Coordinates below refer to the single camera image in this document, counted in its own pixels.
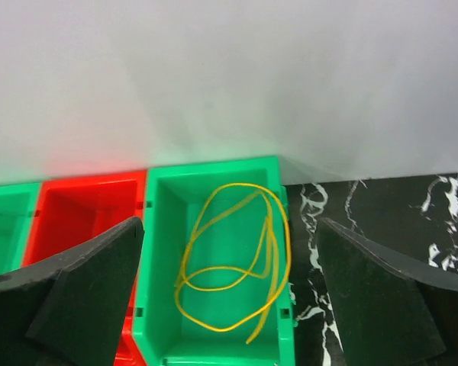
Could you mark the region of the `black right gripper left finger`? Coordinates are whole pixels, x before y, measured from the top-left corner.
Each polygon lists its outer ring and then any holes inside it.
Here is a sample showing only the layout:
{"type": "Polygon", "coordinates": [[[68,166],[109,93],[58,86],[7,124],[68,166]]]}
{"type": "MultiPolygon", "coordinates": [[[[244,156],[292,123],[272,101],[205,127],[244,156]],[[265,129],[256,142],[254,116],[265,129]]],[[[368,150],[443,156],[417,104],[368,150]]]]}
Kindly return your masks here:
{"type": "Polygon", "coordinates": [[[0,365],[112,365],[143,238],[141,219],[130,217],[0,274],[0,365]]]}

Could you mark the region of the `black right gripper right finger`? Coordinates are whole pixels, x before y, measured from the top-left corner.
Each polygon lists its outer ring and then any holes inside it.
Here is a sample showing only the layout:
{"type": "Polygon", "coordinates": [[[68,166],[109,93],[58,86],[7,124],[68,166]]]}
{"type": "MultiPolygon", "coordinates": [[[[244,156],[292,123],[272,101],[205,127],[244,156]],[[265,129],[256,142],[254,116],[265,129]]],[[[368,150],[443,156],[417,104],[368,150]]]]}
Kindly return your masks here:
{"type": "Polygon", "coordinates": [[[322,219],[314,240],[348,362],[458,362],[458,274],[322,219]]]}

